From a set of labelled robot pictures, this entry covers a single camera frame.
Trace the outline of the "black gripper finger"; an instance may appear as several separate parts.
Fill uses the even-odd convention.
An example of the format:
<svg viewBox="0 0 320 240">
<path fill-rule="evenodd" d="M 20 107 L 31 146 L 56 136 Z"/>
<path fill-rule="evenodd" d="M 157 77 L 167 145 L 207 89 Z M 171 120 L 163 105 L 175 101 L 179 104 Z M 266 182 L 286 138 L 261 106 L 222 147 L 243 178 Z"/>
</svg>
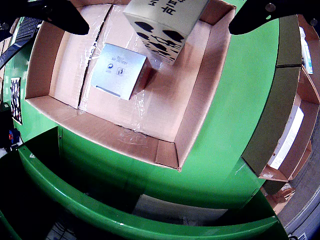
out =
<svg viewBox="0 0 320 240">
<path fill-rule="evenodd" d="M 46 21 L 75 35 L 86 35 L 89 24 L 69 0 L 2 0 L 0 32 L 9 33 L 17 18 Z"/>
<path fill-rule="evenodd" d="M 232 35 L 249 33 L 265 23 L 291 15 L 303 15 L 311 26 L 320 24 L 318 0 L 247 0 L 230 22 Z"/>
</svg>

